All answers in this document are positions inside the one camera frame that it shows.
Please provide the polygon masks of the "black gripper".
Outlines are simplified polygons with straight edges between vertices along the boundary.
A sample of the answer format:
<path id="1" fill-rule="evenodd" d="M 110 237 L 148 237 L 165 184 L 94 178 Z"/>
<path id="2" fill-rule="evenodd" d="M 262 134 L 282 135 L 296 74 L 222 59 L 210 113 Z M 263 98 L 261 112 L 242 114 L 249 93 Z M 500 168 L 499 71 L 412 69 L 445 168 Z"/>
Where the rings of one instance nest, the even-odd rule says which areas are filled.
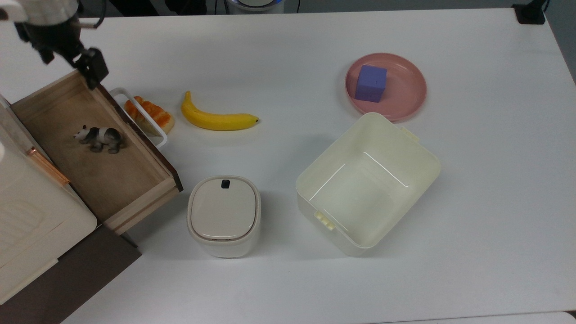
<path id="1" fill-rule="evenodd" d="M 102 52 L 97 48 L 85 49 L 80 41 L 81 29 L 76 26 L 78 16 L 56 25 L 33 25 L 27 22 L 15 22 L 14 26 L 20 39 L 30 43 L 44 64 L 54 60 L 54 54 L 63 57 L 68 63 L 74 63 L 76 70 L 84 76 L 90 90 L 94 90 L 109 74 Z"/>

